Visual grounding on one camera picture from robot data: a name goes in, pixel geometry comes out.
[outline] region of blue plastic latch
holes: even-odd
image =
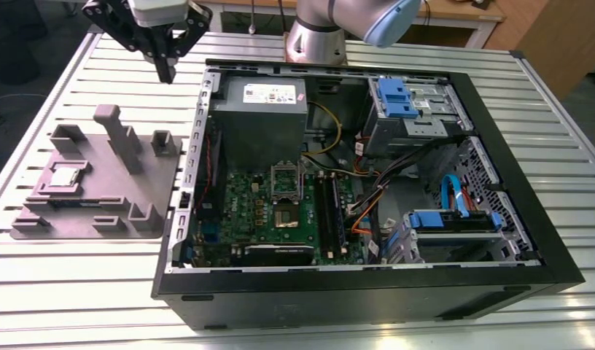
[[[422,219],[422,226],[425,228],[442,228],[445,227],[444,218],[438,211],[421,211],[417,213]]]
[[[412,228],[418,228],[422,226],[422,220],[420,219],[418,214],[412,214],[410,219],[412,219]]]
[[[420,115],[412,103],[412,92],[406,89],[402,79],[381,78],[378,93],[385,105],[385,115],[416,119]]]
[[[504,220],[501,219],[501,214],[500,213],[492,213],[490,216],[493,217],[494,227],[498,230],[501,230],[501,228],[504,227]]]
[[[445,227],[444,218],[438,211],[416,211],[410,215],[413,228],[442,228]]]

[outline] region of wire bundle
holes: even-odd
[[[378,202],[382,199],[382,196],[385,195],[385,189],[389,186],[392,182],[392,178],[408,167],[413,166],[432,151],[440,146],[444,146],[446,144],[460,144],[466,139],[466,136],[453,136],[448,137],[445,139],[437,139],[426,143],[424,146],[421,146],[416,151],[405,155],[404,157],[398,158],[392,162],[389,167],[385,169],[385,171],[378,176],[378,179],[376,180],[372,193],[370,195],[358,203],[354,205],[354,208],[361,208],[368,204],[368,208],[362,212],[361,216],[358,217],[358,220],[356,221],[353,225],[353,233],[360,234],[372,234],[373,240],[378,244],[378,246],[382,246],[382,234],[380,229],[380,219],[378,219]],[[372,219],[372,230],[361,229],[358,228],[361,221],[364,218],[370,215]],[[370,263],[377,263],[380,261],[380,257],[376,256],[376,254],[370,251]]]

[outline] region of floor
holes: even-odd
[[[50,94],[91,24],[80,14],[76,17],[67,17],[60,3],[40,2],[39,8],[48,25],[50,35],[31,42],[30,45],[42,65],[42,76],[22,86],[0,84],[0,96],[14,93]],[[233,28],[234,31],[247,31],[250,25],[247,15],[230,16],[226,21],[229,21],[225,24],[226,28]],[[257,16],[257,26],[262,34],[277,34],[281,32],[281,18]],[[0,125],[0,171],[43,101],[44,98],[38,96],[18,96],[0,100],[0,115],[4,118],[4,123]],[[582,81],[564,101],[564,105],[595,146],[595,84],[592,79]]]

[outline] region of orange wire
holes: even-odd
[[[364,214],[361,215],[361,217],[358,218],[357,222],[353,225],[353,232],[365,233],[365,231],[362,229],[357,229],[358,225],[361,224],[361,221],[364,220],[364,218],[368,216],[368,213],[374,209],[374,206],[378,203],[378,201],[384,195],[385,195],[385,193],[380,194],[380,196],[374,199],[374,202],[370,204],[368,209],[364,211]]]
[[[357,159],[354,160],[354,172],[357,174],[369,174],[369,171],[361,170],[361,167],[358,165],[358,163],[361,162],[361,160],[364,159],[364,156],[358,156]],[[374,174],[380,176],[381,172],[374,170]]]

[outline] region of aluminum table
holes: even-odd
[[[194,332],[150,297],[161,240],[11,238],[11,222],[47,164],[48,135],[58,124],[105,133],[92,121],[95,105],[119,104],[121,119],[138,135],[167,129],[187,137],[205,60],[278,61],[282,46],[277,36],[210,33],[178,64],[175,83],[163,85],[139,52],[107,35],[86,36],[0,176],[0,346],[594,349],[595,149],[526,60],[509,52],[347,45],[353,65],[472,76],[588,280],[560,295],[534,297],[472,321]]]

